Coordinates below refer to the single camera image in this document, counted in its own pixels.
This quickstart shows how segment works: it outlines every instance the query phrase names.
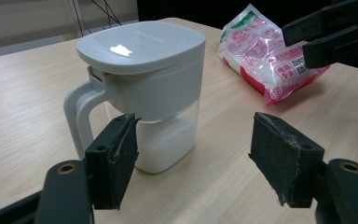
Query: pitcher lid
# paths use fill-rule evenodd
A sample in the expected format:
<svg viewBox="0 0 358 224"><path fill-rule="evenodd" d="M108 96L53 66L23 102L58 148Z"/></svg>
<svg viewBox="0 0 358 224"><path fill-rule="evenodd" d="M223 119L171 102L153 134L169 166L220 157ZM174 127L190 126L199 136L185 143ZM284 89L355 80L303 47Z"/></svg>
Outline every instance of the pitcher lid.
<svg viewBox="0 0 358 224"><path fill-rule="evenodd" d="M79 57L93 67L132 75L175 64L187 54L203 54L204 42L203 33L185 26L139 21L81 37L76 48Z"/></svg>

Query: white wall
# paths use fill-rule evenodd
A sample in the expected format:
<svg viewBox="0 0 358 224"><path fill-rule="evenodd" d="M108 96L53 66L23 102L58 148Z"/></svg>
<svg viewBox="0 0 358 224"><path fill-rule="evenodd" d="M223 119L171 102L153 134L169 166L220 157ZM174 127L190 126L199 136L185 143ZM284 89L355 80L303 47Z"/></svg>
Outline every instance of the white wall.
<svg viewBox="0 0 358 224"><path fill-rule="evenodd" d="M90 0L75 0L85 28L108 24ZM104 7L103 0L96 0ZM138 20L136 0L107 1L120 21ZM0 0L0 47L79 31L73 0Z"/></svg>

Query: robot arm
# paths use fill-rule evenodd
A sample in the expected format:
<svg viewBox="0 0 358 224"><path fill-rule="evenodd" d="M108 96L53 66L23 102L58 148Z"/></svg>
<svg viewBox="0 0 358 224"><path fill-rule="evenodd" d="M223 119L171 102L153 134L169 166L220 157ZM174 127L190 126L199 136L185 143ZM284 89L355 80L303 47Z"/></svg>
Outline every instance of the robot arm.
<svg viewBox="0 0 358 224"><path fill-rule="evenodd" d="M358 67L358 0L333 0L333 4L290 22L282 28L286 46L303 46L308 68L332 63Z"/></svg>

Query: plastic bag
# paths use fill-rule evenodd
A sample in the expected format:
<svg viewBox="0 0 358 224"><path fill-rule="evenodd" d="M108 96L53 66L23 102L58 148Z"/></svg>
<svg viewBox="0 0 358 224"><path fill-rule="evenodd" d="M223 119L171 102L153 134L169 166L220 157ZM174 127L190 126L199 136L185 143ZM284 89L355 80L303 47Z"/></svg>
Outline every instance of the plastic bag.
<svg viewBox="0 0 358 224"><path fill-rule="evenodd" d="M250 4L223 28L218 56L275 104L329 68L305 67L306 43L286 47L282 30Z"/></svg>

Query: wooden table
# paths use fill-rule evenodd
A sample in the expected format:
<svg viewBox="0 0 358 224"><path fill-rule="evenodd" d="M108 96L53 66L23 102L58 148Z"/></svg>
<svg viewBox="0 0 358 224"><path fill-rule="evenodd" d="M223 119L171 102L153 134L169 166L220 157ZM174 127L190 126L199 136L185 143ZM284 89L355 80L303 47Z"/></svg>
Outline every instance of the wooden table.
<svg viewBox="0 0 358 224"><path fill-rule="evenodd" d="M315 223L314 209L280 206L248 157L254 113L276 115L326 149L324 161L358 162L358 69L333 64L320 78L276 105L217 56L221 30L165 21L207 36L198 141L170 170L134 170L121 209L95 211L96 223ZM48 169L77 159L63 100L87 81L76 41L0 57L0 208L42 189ZM98 134L108 119L91 111Z"/></svg>

